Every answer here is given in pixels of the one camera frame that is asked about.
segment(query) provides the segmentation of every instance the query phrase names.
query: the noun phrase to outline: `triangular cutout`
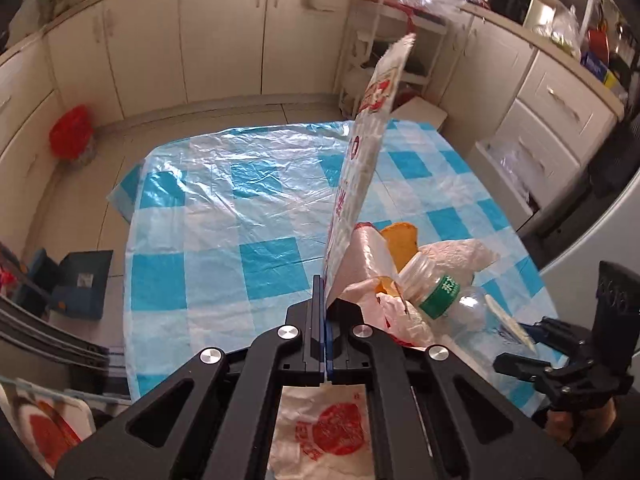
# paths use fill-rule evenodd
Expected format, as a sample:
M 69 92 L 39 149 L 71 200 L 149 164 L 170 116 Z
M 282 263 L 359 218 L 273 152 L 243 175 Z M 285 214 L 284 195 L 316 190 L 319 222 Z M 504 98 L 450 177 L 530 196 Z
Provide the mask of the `triangular cutout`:
M 171 391 L 140 413 L 130 423 L 127 431 L 150 446 L 164 446 L 192 390 L 192 380 L 176 384 Z
M 513 423 L 463 378 L 453 379 L 480 444 L 489 444 L 513 431 Z

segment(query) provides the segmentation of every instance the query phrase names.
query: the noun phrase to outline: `red circle print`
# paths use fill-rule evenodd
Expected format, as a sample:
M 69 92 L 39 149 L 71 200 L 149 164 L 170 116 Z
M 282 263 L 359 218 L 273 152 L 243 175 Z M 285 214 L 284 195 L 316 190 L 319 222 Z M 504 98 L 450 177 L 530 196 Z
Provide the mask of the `red circle print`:
M 348 455 L 364 444 L 362 418 L 356 404 L 332 404 L 318 417 L 312 433 L 316 445 L 325 453 Z

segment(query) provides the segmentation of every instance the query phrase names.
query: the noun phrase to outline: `plastic container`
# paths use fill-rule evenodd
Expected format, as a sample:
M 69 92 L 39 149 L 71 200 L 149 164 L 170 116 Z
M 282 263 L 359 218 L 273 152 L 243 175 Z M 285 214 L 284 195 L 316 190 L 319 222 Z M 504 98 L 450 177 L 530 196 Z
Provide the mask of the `plastic container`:
M 510 380 L 494 372 L 498 355 L 537 357 L 533 341 L 494 298 L 481 287 L 460 286 L 426 254 L 418 252 L 404 266 L 399 285 L 404 298 L 426 317 L 436 338 L 448 336 L 494 386 Z
M 84 105 L 77 106 L 60 117 L 49 132 L 51 151 L 63 160 L 87 164 L 92 159 L 91 153 L 95 153 L 93 135 L 89 110 Z

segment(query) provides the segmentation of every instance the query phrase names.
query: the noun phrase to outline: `silver screw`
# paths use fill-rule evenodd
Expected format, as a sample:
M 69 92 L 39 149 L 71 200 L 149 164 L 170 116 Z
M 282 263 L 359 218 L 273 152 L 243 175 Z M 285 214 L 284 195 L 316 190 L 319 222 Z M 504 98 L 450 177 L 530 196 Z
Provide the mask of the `silver screw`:
M 369 325 L 356 325 L 353 327 L 353 335 L 362 339 L 371 337 L 373 335 L 373 329 Z
M 293 325 L 284 325 L 278 329 L 278 337 L 282 339 L 293 339 L 298 335 L 298 329 Z
M 215 364 L 220 359 L 222 359 L 222 354 L 217 348 L 205 348 L 200 352 L 200 360 L 207 365 Z
M 449 350 L 444 348 L 444 346 L 432 346 L 429 348 L 429 357 L 434 361 L 444 361 L 444 359 L 449 357 Z

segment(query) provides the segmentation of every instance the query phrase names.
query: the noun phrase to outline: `tablecloth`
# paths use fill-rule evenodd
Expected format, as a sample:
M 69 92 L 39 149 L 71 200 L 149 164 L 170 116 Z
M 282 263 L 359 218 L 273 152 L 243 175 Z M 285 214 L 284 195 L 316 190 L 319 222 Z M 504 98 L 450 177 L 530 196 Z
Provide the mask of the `tablecloth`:
M 232 128 L 178 140 L 154 149 L 112 192 L 130 219 L 124 331 L 133 399 L 204 347 L 248 346 L 310 296 L 351 126 Z M 428 124 L 388 124 L 360 219 L 379 228 L 411 222 L 420 245 L 478 238 L 500 259 L 476 285 L 520 322 L 556 315 L 500 208 Z M 546 347 L 540 355 L 560 358 Z M 540 400 L 527 383 L 505 394 L 525 413 Z

